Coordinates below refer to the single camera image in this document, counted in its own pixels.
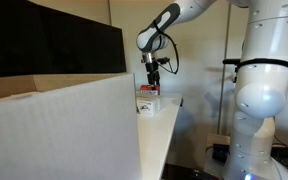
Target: cardboard box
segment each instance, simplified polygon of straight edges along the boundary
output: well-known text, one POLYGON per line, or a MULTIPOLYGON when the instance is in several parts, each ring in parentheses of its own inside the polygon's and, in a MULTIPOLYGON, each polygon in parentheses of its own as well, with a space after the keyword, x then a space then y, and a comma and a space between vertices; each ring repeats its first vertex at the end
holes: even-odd
POLYGON ((152 95, 152 94, 146 94, 146 93, 142 93, 142 92, 136 92, 136 98, 139 98, 139 97, 144 97, 144 98, 149 98, 149 99, 155 100, 157 112, 162 109, 161 96, 160 95, 152 95))
POLYGON ((132 74, 0 78, 0 98, 0 180, 141 179, 132 74))
POLYGON ((155 85, 141 85, 140 92, 143 94, 150 94, 150 95, 160 95, 160 86, 155 85))
POLYGON ((153 117, 157 113, 156 99, 136 97, 136 102, 140 114, 153 117))

